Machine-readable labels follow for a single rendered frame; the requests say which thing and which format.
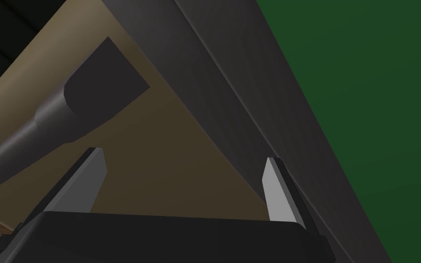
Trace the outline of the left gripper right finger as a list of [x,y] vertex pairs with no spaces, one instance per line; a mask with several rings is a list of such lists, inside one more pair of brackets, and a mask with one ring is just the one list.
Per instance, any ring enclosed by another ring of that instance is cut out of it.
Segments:
[[296,222],[314,237],[320,236],[302,195],[282,159],[267,158],[262,184],[271,221]]

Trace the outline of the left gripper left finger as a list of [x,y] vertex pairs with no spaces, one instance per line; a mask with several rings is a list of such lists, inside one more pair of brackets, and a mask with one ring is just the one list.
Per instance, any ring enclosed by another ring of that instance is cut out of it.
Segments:
[[107,174],[104,150],[89,147],[36,205],[25,221],[43,211],[89,213]]

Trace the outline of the tan door leaf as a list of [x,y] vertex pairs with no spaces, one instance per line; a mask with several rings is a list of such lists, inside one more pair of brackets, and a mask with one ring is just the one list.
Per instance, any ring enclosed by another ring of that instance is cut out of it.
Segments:
[[104,125],[0,185],[0,224],[14,229],[88,147],[102,148],[107,166],[92,212],[268,220],[263,201],[102,0],[66,0],[0,77],[0,144],[106,37],[150,88]]

